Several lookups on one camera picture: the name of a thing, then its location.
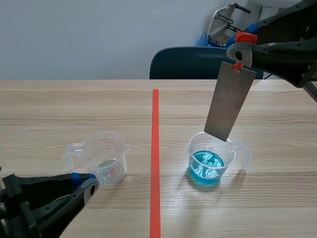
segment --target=blue object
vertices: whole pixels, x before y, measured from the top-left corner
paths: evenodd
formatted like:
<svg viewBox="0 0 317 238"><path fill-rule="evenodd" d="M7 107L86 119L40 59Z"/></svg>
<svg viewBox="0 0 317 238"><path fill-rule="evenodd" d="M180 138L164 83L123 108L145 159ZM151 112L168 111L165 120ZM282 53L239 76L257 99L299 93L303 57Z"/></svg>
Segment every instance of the blue object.
<svg viewBox="0 0 317 238"><path fill-rule="evenodd" d="M258 27L256 26L256 24L251 24L250 26L248 26L247 30L248 30L248 33L250 34L253 34L253 35L258 34Z"/></svg>
<svg viewBox="0 0 317 238"><path fill-rule="evenodd" d="M233 45L233 44L235 43L235 41L236 41L236 36L232 36L232 37L227 41L227 43L226 43L226 49L227 49L229 46Z"/></svg>
<svg viewBox="0 0 317 238"><path fill-rule="evenodd" d="M208 44L208 37L207 33L204 32L202 36L200 37L198 43L196 44L198 47L212 47L211 45Z"/></svg>
<svg viewBox="0 0 317 238"><path fill-rule="evenodd" d="M95 179L96 176L94 174L89 174L88 178ZM84 180L80 177L79 173L72 173L71 174L71 182L73 185L73 189L76 189L84 182Z"/></svg>
<svg viewBox="0 0 317 238"><path fill-rule="evenodd" d="M194 157L200 162L198 163L194 158L189 166L191 176L198 183L208 185L218 182L224 169L212 169L210 167L223 167L224 163L222 159L211 151L198 151L194 154Z"/></svg>

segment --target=dark chair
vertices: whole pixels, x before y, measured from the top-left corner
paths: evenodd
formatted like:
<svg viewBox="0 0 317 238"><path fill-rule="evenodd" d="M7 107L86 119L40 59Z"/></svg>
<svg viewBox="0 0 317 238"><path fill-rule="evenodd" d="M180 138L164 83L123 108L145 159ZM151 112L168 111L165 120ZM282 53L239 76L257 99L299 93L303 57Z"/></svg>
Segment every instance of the dark chair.
<svg viewBox="0 0 317 238"><path fill-rule="evenodd" d="M235 64L223 48L167 48L154 56L150 79L217 79L222 61ZM250 70L258 73L256 79L263 79L262 71Z"/></svg>

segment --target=table surface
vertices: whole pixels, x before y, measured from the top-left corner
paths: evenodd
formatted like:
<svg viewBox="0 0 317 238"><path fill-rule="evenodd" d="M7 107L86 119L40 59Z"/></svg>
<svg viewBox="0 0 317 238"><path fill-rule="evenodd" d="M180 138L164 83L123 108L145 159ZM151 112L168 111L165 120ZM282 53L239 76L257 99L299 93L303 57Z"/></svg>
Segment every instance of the table surface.
<svg viewBox="0 0 317 238"><path fill-rule="evenodd" d="M230 138L249 143L213 188L186 175L215 80L0 81L2 176L64 173L69 143L113 131L131 145L127 174L100 188L63 238L148 238L152 89L160 95L162 238L315 238L317 104L281 80L255 81Z"/></svg>

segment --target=red tape line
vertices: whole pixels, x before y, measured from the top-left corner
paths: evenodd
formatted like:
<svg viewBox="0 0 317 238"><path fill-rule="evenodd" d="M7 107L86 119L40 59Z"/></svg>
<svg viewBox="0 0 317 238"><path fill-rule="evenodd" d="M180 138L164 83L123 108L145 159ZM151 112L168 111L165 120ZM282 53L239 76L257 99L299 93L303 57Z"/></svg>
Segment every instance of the red tape line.
<svg viewBox="0 0 317 238"><path fill-rule="evenodd" d="M159 90L153 89L151 143L150 238L160 238Z"/></svg>

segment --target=empty measuring cup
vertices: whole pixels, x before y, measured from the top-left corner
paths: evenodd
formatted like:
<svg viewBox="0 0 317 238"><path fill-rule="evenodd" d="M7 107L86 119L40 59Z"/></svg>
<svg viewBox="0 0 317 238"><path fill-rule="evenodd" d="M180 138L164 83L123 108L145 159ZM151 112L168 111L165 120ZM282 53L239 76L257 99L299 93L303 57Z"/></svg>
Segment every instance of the empty measuring cup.
<svg viewBox="0 0 317 238"><path fill-rule="evenodd" d="M69 144L64 161L69 172L93 173L101 186L109 185L124 177L129 149L120 135L101 132L83 143Z"/></svg>
<svg viewBox="0 0 317 238"><path fill-rule="evenodd" d="M212 184L221 178L228 166L238 156L242 157L242 167L247 168L252 158L245 142L224 142L205 132L198 133L186 147L189 154L188 170L195 181Z"/></svg>

